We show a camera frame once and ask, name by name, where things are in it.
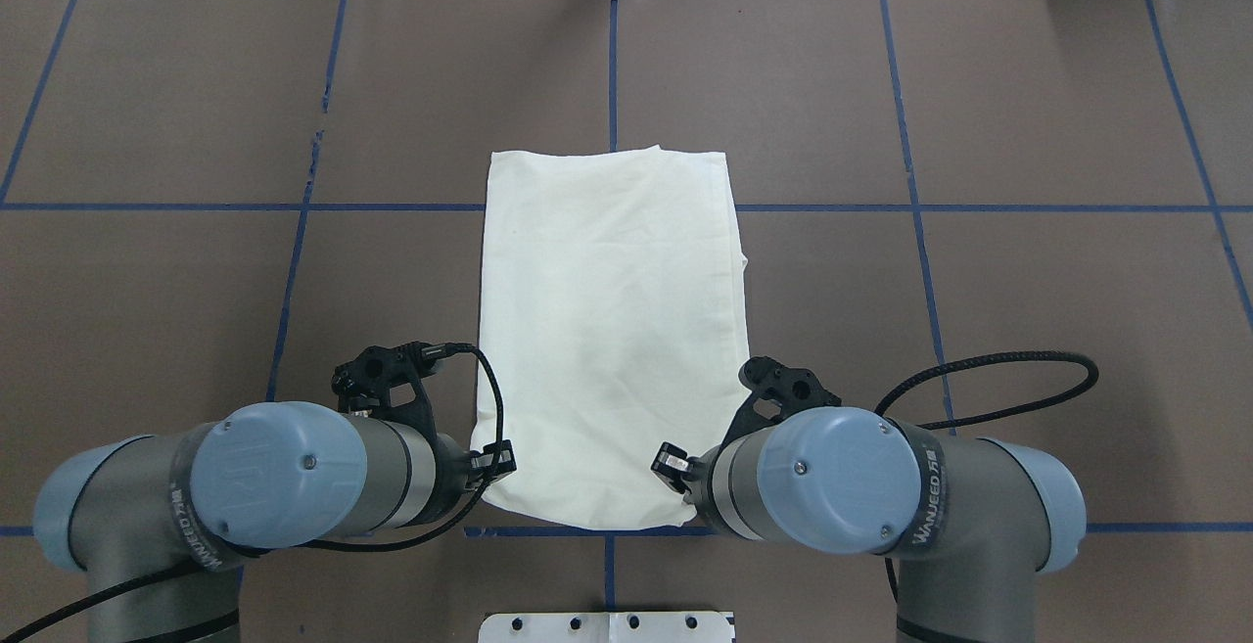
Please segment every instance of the power cord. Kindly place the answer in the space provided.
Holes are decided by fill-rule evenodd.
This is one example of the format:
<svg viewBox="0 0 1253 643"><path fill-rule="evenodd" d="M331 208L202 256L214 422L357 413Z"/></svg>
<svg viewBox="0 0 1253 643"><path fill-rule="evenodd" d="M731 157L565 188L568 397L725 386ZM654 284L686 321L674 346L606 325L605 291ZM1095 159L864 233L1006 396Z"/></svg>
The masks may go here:
<svg viewBox="0 0 1253 643"><path fill-rule="evenodd" d="M122 594L134 592L135 589L139 589L142 587L148 587L150 584L160 584L162 582L169 582L170 579L187 577L188 574L195 574L198 572L202 572L203 569L204 568L195 564L193 560L184 560L172 568L137 577L134 579L125 580L120 584L114 584L108 589L101 589L95 594L83 597L78 602L74 602L73 604L61 607L55 612L50 613L49 615L30 622L29 624L19 628L18 630L14 630L9 635L5 635L4 640L0 643L18 643L19 640L25 640L31 635L39 633L40 630L49 628L50 625L66 620L71 615L85 612L96 604L103 604L108 602L108 599L122 597Z"/></svg>
<svg viewBox="0 0 1253 643"><path fill-rule="evenodd" d="M926 430L942 430L949 427L964 427L967 425L979 425L981 422L991 422L994 420L1001 420L1004 417L1017 416L1022 414L1029 414L1030 411L1037 411L1040 409L1046 409L1049 406L1056 406L1058 404L1069 401L1070 399L1078 397L1085 394L1089 389L1096 385L1096 380L1100 379L1100 371L1096 369L1096 362L1091 361L1084 355L1076 352L1056 352L1051 350L1046 351L1025 351L1025 352L1000 352L996 355L981 355L977 357L970 357L966 360L959 360L955 362L942 363L936 367L931 367L925 371L920 371L913 376L906 379L905 381L896 385L883 396L878 406L875 407L876 415L885 415L887 409L892 406L901 396L908 394L911 390L918 385L930 381L932 379L945 376L949 374L956 374L959 371L969 371L972 369L1004 365L1012 362L1063 362L1079 365L1088 370L1088 376L1073 387L1049 396L1048 399L1041 399L1039 401L1031 401L1029 404L1021 404L1014 407L1002 409L999 411L990 411L986 414L980 414L977 416L955 419L955 420L941 420L936 422L923 422L918 427ZM892 590L892 600L898 600L897 582L896 582L896 568L892 565L892 558L883 558L883 568L887 570L887 585Z"/></svg>
<svg viewBox="0 0 1253 643"><path fill-rule="evenodd" d="M496 444L501 444L505 440L505 399L500 395L500 385L496 384L496 374L491 371L491 363L487 362L487 357L482 353L482 350L467 343L449 343L451 352L449 356L455 355L474 355L479 358L479 365L482 367L482 372L487 376L487 382L491 385L492 397L496 399ZM470 514L470 510L479 504L482 499L484 493L487 490L491 478L496 476L496 468L500 466L500 450L496 450L491 455L491 464L487 465L487 471L482 476L482 481L479 488L475 489L474 495L466 501L466 505L461 508L452 518L440 524L437 528L426 531L417 538L411 538L408 540L397 540L395 543L337 543L333 540L311 540L299 548L312 548L316 550L336 550L337 553L393 553L395 550L403 550L406 548L413 548L415 545L425 544L426 541L444 535L451 530L461 519Z"/></svg>

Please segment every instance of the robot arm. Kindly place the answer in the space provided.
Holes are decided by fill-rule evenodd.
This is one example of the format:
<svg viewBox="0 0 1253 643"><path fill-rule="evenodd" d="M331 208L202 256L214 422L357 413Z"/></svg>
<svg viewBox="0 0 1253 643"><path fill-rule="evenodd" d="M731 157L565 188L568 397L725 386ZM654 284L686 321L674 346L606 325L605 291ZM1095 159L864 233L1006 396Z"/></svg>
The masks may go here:
<svg viewBox="0 0 1253 643"><path fill-rule="evenodd" d="M194 560L203 570L91 609L93 642L234 642L232 570L268 550L439 520L514 471L507 440L466 451L436 432L421 379L465 345L370 347L336 369L341 412L256 404L182 435L142 435L63 464L40 491L35 536L91 592ZM408 384L415 400L392 406Z"/></svg>
<svg viewBox="0 0 1253 643"><path fill-rule="evenodd" d="M1061 463L840 407L809 371L768 357L741 380L753 394L720 445L693 457L667 442L653 463L712 528L898 558L898 642L1034 640L1036 573L1068 565L1086 529ZM757 415L759 397L779 415Z"/></svg>

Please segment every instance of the light blue joint cap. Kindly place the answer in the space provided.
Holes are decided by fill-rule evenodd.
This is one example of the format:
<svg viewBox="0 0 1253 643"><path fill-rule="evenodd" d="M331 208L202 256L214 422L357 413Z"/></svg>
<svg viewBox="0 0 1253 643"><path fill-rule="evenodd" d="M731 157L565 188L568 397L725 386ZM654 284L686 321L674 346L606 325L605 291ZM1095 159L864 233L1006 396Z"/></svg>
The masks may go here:
<svg viewBox="0 0 1253 643"><path fill-rule="evenodd" d="M980 440L1009 452L1031 478L1031 484L1044 503L1044 513L1049 518L1049 559L1040 573L1058 572L1069 565L1079 555L1079 541L1088 534L1088 508L1075 476L1061 460L1049 452L991 437Z"/></svg>
<svg viewBox="0 0 1253 643"><path fill-rule="evenodd" d="M192 504L214 535L291 548L357 504L366 446L348 419L315 404L254 404L213 426L192 463Z"/></svg>
<svg viewBox="0 0 1253 643"><path fill-rule="evenodd" d="M43 548L48 562L70 572L85 572L70 550L70 520L74 518L74 506L78 505L86 483L105 460L122 447L144 437L152 435L135 435L122 442L74 455L48 478L44 488L39 490L39 498L35 499L34 523L35 540Z"/></svg>
<svg viewBox="0 0 1253 643"><path fill-rule="evenodd" d="M895 425L861 409L828 406L773 430L757 463L757 486L783 533L847 555L900 539L918 509L922 478Z"/></svg>

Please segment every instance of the table surface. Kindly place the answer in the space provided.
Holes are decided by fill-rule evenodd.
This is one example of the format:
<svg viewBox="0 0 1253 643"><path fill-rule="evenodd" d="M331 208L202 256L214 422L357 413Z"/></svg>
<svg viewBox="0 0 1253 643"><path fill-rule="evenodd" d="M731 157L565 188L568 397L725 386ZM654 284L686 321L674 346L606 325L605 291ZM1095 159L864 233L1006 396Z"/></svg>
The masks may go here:
<svg viewBox="0 0 1253 643"><path fill-rule="evenodd" d="M1096 358L1081 399L962 431L1050 451L1085 490L1040 640L1247 637L1253 0L0 4L0 630L84 590L29 536L60 461L330 402L367 345L472 341L490 153L662 144L727 152L752 351L852 405L938 360ZM985 370L898 416L1073 380ZM462 441L472 384L469 362L430 382ZM654 608L733 610L748 643L892 635L873 558L490 506L466 526L264 558L246 639L469 642L487 613Z"/></svg>

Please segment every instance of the white cloth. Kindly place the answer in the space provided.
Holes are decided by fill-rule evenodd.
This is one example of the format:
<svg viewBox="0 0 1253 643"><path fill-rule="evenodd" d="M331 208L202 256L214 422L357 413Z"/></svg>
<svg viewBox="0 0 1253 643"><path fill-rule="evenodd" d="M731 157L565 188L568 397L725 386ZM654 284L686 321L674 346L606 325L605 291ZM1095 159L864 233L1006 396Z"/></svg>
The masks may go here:
<svg viewBox="0 0 1253 643"><path fill-rule="evenodd" d="M663 441L715 446L748 395L746 263L724 154L492 154L479 345L517 471L487 503L598 530L693 518L649 468ZM477 407L481 447L484 376Z"/></svg>

